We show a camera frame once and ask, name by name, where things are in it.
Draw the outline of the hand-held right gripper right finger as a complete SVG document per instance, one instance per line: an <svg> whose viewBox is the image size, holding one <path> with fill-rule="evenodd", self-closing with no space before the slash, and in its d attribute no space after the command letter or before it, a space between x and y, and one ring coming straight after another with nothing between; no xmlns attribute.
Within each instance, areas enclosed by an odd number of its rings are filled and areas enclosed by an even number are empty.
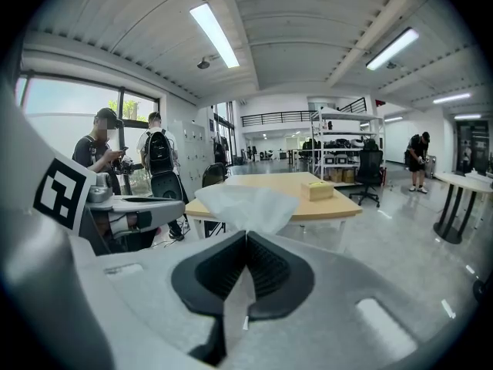
<svg viewBox="0 0 493 370"><path fill-rule="evenodd" d="M265 291L230 370L428 370L443 352L444 315L360 261L253 232L247 248Z"/></svg>

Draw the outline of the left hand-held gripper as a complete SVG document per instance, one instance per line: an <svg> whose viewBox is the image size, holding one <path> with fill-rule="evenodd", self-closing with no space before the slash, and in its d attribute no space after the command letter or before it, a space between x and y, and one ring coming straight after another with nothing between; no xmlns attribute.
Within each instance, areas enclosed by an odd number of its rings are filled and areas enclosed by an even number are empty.
<svg viewBox="0 0 493 370"><path fill-rule="evenodd" d="M177 220L185 212L181 200L158 197L117 197L111 177L94 173L63 156L56 156L35 193L33 207L51 217L68 234L89 241L97 255L118 251L111 222L129 230L153 230Z"/></svg>

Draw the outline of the white tissue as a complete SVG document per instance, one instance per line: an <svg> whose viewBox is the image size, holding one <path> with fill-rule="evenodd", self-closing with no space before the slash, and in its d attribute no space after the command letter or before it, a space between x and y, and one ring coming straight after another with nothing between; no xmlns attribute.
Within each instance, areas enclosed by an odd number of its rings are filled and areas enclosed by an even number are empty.
<svg viewBox="0 0 493 370"><path fill-rule="evenodd" d="M276 234L287 225L300 201L270 188L220 184L196 191L196 199L231 231ZM245 267L226 298L223 328L226 354L247 335L248 307L254 303L253 278Z"/></svg>

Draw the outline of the tan cardboard tissue box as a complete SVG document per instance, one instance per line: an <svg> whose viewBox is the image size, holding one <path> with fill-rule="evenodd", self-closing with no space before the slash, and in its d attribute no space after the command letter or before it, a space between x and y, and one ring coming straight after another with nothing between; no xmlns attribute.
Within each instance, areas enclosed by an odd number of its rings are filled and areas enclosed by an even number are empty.
<svg viewBox="0 0 493 370"><path fill-rule="evenodd" d="M302 183L300 192L310 202L326 200L334 195L334 185L327 181Z"/></svg>

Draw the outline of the black rounded chair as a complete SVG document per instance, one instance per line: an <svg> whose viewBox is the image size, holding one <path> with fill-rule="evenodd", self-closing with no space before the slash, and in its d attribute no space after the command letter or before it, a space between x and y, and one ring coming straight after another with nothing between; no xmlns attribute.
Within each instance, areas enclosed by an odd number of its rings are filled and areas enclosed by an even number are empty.
<svg viewBox="0 0 493 370"><path fill-rule="evenodd" d="M154 197L183 200L183 190L179 177L172 170L152 175L150 183Z"/></svg>

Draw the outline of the black hand-held device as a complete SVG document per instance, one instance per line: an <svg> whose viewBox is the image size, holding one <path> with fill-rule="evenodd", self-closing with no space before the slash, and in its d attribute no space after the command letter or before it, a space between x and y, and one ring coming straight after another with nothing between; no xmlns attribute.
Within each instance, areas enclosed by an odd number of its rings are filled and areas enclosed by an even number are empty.
<svg viewBox="0 0 493 370"><path fill-rule="evenodd" d="M122 156L112 161L112 169L116 175L130 176L135 171L133 160L126 155L127 146L122 148Z"/></svg>

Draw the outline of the black backpack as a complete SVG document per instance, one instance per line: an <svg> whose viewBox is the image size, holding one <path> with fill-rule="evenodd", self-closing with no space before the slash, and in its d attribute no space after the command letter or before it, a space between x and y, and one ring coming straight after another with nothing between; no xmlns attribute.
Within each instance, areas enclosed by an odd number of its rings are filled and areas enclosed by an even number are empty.
<svg viewBox="0 0 493 370"><path fill-rule="evenodd" d="M164 129L147 132L144 150L147 170L152 177L173 172L173 150Z"/></svg>

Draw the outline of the beige locker cabinet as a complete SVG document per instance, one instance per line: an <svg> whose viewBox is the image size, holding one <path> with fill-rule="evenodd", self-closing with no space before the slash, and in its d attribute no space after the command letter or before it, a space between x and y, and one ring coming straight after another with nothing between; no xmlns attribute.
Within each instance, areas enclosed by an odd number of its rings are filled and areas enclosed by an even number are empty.
<svg viewBox="0 0 493 370"><path fill-rule="evenodd" d="M212 143L203 126L187 121L175 121L170 126L176 138L179 177L189 201L202 188L203 174L213 163Z"/></svg>

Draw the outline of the coat rack with black clothes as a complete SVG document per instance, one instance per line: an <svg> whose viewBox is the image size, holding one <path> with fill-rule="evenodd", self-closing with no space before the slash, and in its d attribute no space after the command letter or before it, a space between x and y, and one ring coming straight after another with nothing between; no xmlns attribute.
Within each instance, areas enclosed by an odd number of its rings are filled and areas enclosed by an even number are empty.
<svg viewBox="0 0 493 370"><path fill-rule="evenodd" d="M226 138L217 133L213 139L214 161L227 167L230 162L227 159L226 145Z"/></svg>

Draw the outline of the black office chair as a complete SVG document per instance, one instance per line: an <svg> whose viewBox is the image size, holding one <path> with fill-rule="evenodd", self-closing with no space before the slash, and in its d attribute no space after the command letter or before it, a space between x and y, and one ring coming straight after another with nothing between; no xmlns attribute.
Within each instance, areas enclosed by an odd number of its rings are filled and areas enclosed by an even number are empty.
<svg viewBox="0 0 493 370"><path fill-rule="evenodd" d="M383 161L383 152L381 150L362 149L359 152L360 166L354 178L364 189L358 193L350 193L348 197L358 197L357 204L360 206L364 199L370 199L380 207L380 197L377 194L377 187L382 184L381 163Z"/></svg>

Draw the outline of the large black-framed window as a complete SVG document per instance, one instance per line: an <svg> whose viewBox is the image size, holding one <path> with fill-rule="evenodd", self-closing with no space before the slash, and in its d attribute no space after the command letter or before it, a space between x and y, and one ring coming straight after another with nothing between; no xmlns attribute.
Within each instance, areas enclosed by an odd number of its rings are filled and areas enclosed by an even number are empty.
<svg viewBox="0 0 493 370"><path fill-rule="evenodd" d="M125 90L48 78L20 78L15 94L32 127L50 147L68 158L79 139L91 131L96 113L109 107L114 111L121 108L119 113L126 121L123 139L114 133L110 148L125 147L128 157L139 163L138 139L148 115L159 108L158 100Z"/></svg>

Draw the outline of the white desk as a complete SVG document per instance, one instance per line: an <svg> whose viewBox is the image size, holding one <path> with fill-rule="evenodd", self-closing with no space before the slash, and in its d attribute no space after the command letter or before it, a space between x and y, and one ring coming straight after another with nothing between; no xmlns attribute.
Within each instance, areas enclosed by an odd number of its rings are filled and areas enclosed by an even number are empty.
<svg viewBox="0 0 493 370"><path fill-rule="evenodd" d="M290 165L310 164L313 161L313 150L289 149L287 150L287 160Z"/></svg>

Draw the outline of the black balcony railing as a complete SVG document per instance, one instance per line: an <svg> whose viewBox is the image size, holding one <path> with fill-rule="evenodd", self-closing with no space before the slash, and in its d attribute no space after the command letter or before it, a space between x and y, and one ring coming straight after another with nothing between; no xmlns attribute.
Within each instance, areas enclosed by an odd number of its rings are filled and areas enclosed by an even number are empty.
<svg viewBox="0 0 493 370"><path fill-rule="evenodd" d="M310 116L311 116L310 111L304 111L304 110L262 113L262 114L253 114L249 116L242 116L241 123L243 127L278 124L278 123L298 123L298 122L301 123L301 122L309 122Z"/></svg>

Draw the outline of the white metal shelf rack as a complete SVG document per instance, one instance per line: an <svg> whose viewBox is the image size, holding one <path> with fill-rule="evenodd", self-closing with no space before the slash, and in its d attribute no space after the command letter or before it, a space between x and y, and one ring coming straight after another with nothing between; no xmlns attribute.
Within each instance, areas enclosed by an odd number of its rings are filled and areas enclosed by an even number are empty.
<svg viewBox="0 0 493 370"><path fill-rule="evenodd" d="M330 169L354 167L355 176L360 166L359 152L371 141L385 151L384 119L370 113L342 113L329 106L317 106L310 116L310 145L313 150L311 173L336 187L352 187L358 183L334 183Z"/></svg>

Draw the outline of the dark glass door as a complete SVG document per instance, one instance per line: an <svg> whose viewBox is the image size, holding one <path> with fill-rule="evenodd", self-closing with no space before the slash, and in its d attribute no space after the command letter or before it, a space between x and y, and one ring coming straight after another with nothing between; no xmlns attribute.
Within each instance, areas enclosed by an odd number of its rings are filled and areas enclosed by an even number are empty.
<svg viewBox="0 0 493 370"><path fill-rule="evenodd" d="M465 175L473 171L485 175L490 169L493 148L493 132L483 119L459 120L456 122L457 159L456 170Z"/></svg>

